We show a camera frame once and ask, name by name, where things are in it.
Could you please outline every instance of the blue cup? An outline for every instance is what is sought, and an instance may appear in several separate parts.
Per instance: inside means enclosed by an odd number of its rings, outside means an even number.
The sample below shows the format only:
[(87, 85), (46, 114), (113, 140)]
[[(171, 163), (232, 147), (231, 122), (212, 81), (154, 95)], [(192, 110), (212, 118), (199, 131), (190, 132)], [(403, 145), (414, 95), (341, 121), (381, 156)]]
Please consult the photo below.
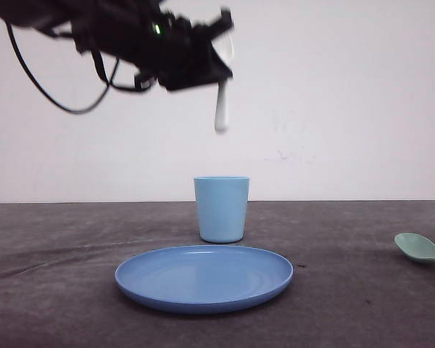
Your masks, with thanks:
[(244, 236), (249, 178), (202, 176), (194, 179), (200, 236), (212, 243), (232, 243)]

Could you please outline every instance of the green spoon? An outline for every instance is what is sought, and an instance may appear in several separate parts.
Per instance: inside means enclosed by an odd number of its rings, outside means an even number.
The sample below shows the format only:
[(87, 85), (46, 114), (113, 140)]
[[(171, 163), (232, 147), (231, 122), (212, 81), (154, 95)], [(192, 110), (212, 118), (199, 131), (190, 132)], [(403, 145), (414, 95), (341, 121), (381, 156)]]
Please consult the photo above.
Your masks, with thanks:
[(435, 244), (416, 233), (400, 233), (394, 242), (410, 259), (417, 262), (435, 262)]

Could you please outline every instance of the white backdrop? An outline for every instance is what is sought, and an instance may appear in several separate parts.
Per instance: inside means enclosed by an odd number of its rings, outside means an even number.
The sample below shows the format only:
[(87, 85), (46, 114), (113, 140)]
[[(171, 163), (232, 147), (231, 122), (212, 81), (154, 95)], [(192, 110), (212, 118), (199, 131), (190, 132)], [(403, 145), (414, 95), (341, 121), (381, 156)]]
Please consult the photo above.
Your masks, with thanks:
[[(221, 4), (165, 7), (208, 21)], [(0, 202), (189, 200), (195, 175), (248, 175), (251, 199), (435, 199), (435, 0), (227, 5), (236, 59), (224, 136), (216, 86), (113, 92), (89, 115), (60, 112), (25, 77), (0, 20)], [(73, 44), (30, 30), (17, 40), (65, 104), (102, 89)]]

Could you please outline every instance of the gray tabletop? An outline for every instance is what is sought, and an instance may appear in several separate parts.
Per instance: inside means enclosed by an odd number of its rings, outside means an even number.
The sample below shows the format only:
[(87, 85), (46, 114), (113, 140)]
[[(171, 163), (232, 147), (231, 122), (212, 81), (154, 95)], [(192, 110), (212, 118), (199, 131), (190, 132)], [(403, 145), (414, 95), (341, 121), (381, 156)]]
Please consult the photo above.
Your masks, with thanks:
[(194, 204), (0, 205), (2, 347), (432, 347), (435, 265), (394, 236), (435, 242), (435, 202), (250, 202), (244, 239), (295, 267), (280, 296), (222, 315), (126, 299), (125, 259), (204, 244)]

